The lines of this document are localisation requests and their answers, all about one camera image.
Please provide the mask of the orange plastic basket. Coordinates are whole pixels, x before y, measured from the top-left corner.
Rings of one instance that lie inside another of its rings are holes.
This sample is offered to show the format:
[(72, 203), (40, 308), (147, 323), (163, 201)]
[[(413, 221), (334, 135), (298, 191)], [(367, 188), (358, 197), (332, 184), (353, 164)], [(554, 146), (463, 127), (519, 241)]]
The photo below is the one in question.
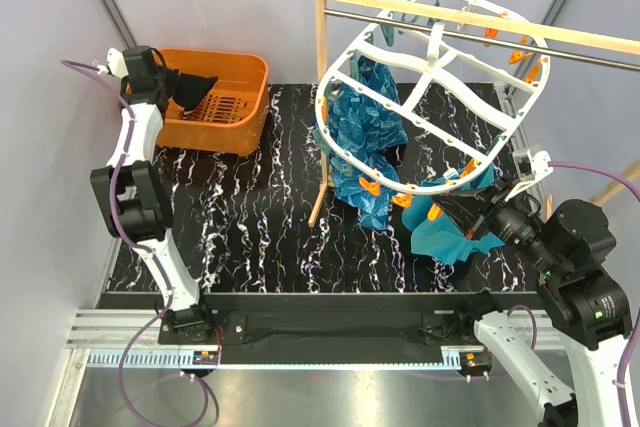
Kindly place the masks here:
[[(123, 93), (138, 117), (134, 144), (150, 156), (171, 147), (246, 156), (260, 142), (269, 104), (267, 62), (253, 54), (135, 46), (123, 52), (128, 75)], [(193, 112), (172, 99), (167, 107), (144, 96), (160, 67), (218, 81)]]

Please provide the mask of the white round clip hanger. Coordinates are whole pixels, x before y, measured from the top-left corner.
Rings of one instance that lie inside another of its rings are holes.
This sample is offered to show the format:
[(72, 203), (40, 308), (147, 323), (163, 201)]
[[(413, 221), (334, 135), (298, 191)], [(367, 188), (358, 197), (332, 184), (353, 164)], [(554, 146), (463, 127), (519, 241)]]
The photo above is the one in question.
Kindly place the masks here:
[[(414, 55), (417, 57), (423, 57), (427, 52), (426, 44), (416, 38), (411, 32), (398, 30), (389, 26), (380, 30), (375, 30), (370, 41), (379, 48), (392, 52)], [(535, 53), (522, 53), (518, 50), (496, 45), (481, 44), (479, 42), (470, 42), (451, 37), (446, 38), (445, 41), (447, 44), (458, 48), (467, 54), (474, 55), (478, 59), (494, 67), (501, 68), (522, 80), (529, 78), (535, 62), (539, 59), (538, 55)], [(361, 56), (364, 55), (358, 55), (348, 63), (344, 64), (341, 68), (342, 72), (355, 79), (357, 69), (354, 65)], [(398, 88), (399, 100), (397, 102), (404, 103), (416, 87), (419, 75), (411, 70), (399, 67), (387, 67), (389, 68)], [(451, 62), (447, 69), (453, 75), (458, 77), (472, 93), (476, 94), (482, 101), (486, 102), (490, 107), (499, 112), (513, 114), (517, 109), (523, 107), (529, 98), (527, 93), (509, 86), (494, 75), (483, 72), (460, 59)], [(436, 82), (431, 83), (427, 87), (426, 92), (417, 102), (414, 112), (445, 132), (454, 135), (481, 152), (487, 152), (500, 134), (498, 128), (471, 113), (460, 100)], [(461, 158), (470, 163), (469, 169), (443, 166), (438, 174), (439, 183), (436, 185), (427, 186), (422, 182), (415, 182), (412, 184), (416, 184), (423, 188), (433, 188), (444, 184), (450, 184), (455, 180), (462, 179), (477, 167), (478, 162), (476, 160), (470, 159), (456, 149), (446, 146), (440, 139), (426, 133), (423, 129), (413, 125), (404, 118), (403, 126), (408, 136), (408, 142), (413, 140), (421, 141), (424, 139), (436, 140), (444, 157)], [(507, 148), (512, 137), (500, 150), (496, 158)], [(496, 158), (484, 171), (493, 166)], [(484, 171), (467, 184), (479, 178)], [(322, 178), (325, 184), (334, 187), (331, 165), (328, 155), (324, 151)], [(405, 182), (400, 178), (397, 182), (402, 184), (411, 183)]]

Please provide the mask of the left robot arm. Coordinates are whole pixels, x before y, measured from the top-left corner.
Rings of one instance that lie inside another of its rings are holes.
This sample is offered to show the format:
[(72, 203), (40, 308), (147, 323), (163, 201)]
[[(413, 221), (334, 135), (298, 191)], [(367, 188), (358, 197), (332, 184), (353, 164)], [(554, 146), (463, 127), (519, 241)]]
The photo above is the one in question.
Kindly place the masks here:
[(172, 203), (153, 159), (169, 104), (192, 111), (217, 80), (169, 67), (150, 46), (111, 48), (98, 71), (119, 79), (122, 118), (107, 165), (90, 174), (103, 220), (109, 233), (138, 255), (160, 289), (160, 342), (204, 343), (216, 331), (215, 314), (178, 251)]

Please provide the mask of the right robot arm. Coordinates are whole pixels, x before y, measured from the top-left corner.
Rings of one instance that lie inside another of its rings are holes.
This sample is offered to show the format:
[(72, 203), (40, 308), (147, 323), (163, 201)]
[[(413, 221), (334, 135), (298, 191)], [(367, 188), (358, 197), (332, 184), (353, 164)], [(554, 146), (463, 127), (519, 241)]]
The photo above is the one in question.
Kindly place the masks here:
[(536, 292), (567, 354), (567, 386), (513, 329), (488, 292), (461, 302), (452, 327), (499, 361), (541, 426), (636, 426), (627, 377), (639, 341), (627, 295), (603, 267), (616, 240), (603, 210), (563, 202), (547, 221), (508, 199), (502, 181), (484, 189), (436, 195), (433, 201), (469, 239), (493, 234), (542, 276)]

